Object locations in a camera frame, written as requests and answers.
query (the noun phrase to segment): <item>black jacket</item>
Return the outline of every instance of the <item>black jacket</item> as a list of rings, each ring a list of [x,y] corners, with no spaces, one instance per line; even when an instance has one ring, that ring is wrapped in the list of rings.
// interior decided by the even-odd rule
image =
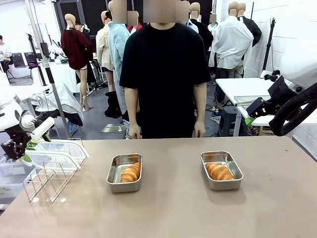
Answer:
[[[249,29],[249,31],[251,31],[252,35],[253,35],[253,42],[252,42],[252,47],[255,46],[261,36],[262,36],[262,31],[259,29],[258,25],[254,22],[254,20],[248,19],[245,16],[242,17],[243,18],[243,23],[247,26],[247,28]]]
[[[212,36],[212,33],[208,30],[208,27],[207,25],[201,23],[201,22],[198,22],[197,20],[195,19],[190,19],[191,22],[196,25],[198,27],[198,31],[199,31],[199,35],[201,36],[201,38],[203,39],[203,42],[204,42],[204,47],[205,47],[205,52],[207,54],[208,50],[209,50],[209,47],[211,46],[212,44],[212,41],[213,41],[213,36]]]

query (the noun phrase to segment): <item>black stool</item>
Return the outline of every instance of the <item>black stool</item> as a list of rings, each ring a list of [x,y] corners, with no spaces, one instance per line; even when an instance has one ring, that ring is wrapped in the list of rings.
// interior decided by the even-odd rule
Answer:
[[[230,130],[234,129],[234,122],[236,121],[237,113],[238,111],[236,107],[228,106],[223,108],[218,129],[218,136],[233,136],[233,133],[230,133]],[[247,136],[247,125],[245,124],[243,117],[240,124],[239,136]]]

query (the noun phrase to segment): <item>person's right hand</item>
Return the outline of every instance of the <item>person's right hand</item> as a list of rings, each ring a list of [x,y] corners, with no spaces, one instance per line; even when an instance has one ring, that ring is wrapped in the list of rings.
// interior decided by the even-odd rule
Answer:
[[[140,128],[136,123],[130,124],[129,136],[131,139],[142,139],[142,136],[140,135]]]

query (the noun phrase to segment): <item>red garment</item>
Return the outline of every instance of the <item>red garment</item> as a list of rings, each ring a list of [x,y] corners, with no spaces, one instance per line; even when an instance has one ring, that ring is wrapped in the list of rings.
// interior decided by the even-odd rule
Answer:
[[[131,33],[133,26],[128,26],[127,29],[129,30],[129,32]],[[139,31],[142,28],[142,25],[139,23],[139,25],[137,26],[136,30]]]
[[[93,60],[93,44],[80,31],[65,30],[61,34],[61,48],[68,58],[69,67],[78,70]]]

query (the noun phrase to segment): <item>stainless steel container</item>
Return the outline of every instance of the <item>stainless steel container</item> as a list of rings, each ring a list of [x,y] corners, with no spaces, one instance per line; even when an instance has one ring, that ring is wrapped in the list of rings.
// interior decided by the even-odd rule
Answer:
[[[205,171],[209,187],[214,191],[222,191],[222,190],[234,190],[240,187],[241,180],[243,179],[243,174],[234,161],[230,153],[226,151],[211,151],[211,152],[203,152],[200,155],[202,159],[203,171]],[[230,169],[234,180],[213,180],[206,169],[207,163],[214,163],[226,166]]]
[[[141,163],[140,177],[135,182],[120,182],[121,175],[124,169],[133,165],[136,162]],[[107,182],[113,193],[118,192],[135,192],[141,188],[142,181],[142,155],[140,154],[125,154],[117,155],[112,159],[112,163],[107,176]]]

